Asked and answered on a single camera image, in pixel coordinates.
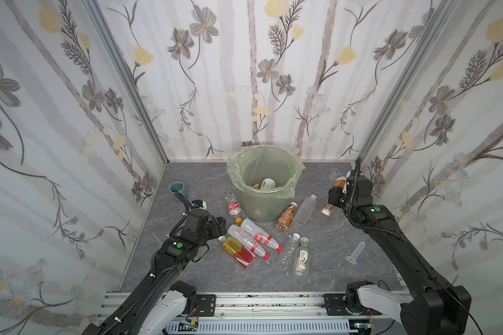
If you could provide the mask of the brown swirl coffee bottle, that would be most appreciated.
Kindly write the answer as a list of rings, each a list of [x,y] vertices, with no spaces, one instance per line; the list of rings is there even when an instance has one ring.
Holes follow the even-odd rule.
[[[347,196],[346,189],[347,178],[338,177],[335,180],[333,187],[328,191],[328,201],[325,204],[324,208],[321,210],[321,213],[326,216],[330,216],[335,208],[341,208],[342,201]]]

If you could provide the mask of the yellow red label tea bottle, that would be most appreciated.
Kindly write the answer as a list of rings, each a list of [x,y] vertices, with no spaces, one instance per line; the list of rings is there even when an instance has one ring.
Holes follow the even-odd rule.
[[[245,246],[234,237],[221,236],[218,240],[222,244],[223,250],[229,254],[236,262],[245,269],[250,266],[255,255],[245,248]]]

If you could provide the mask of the white label clear bottle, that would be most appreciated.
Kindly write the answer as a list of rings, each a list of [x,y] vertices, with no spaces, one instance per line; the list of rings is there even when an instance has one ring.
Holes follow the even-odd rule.
[[[276,188],[277,184],[275,180],[271,178],[265,178],[260,185],[260,191],[272,191]]]

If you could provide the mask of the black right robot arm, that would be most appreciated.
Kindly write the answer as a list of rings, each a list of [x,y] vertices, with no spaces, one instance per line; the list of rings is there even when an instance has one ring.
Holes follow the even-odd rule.
[[[454,286],[416,250],[394,215],[373,202],[372,183],[360,171],[360,159],[346,178],[328,191],[327,204],[340,208],[349,223],[369,235],[388,256],[409,290],[401,295],[369,281],[351,283],[345,308],[356,314],[374,310],[401,324],[408,334],[464,334],[472,297]]]

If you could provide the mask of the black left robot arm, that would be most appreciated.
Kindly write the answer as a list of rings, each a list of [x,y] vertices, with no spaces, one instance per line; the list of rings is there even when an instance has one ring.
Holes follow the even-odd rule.
[[[190,262],[201,259],[201,247],[226,235],[226,220],[174,195],[184,214],[152,256],[148,273],[115,312],[100,325],[89,324],[83,334],[162,334],[174,318],[197,310],[196,288],[176,279]]]

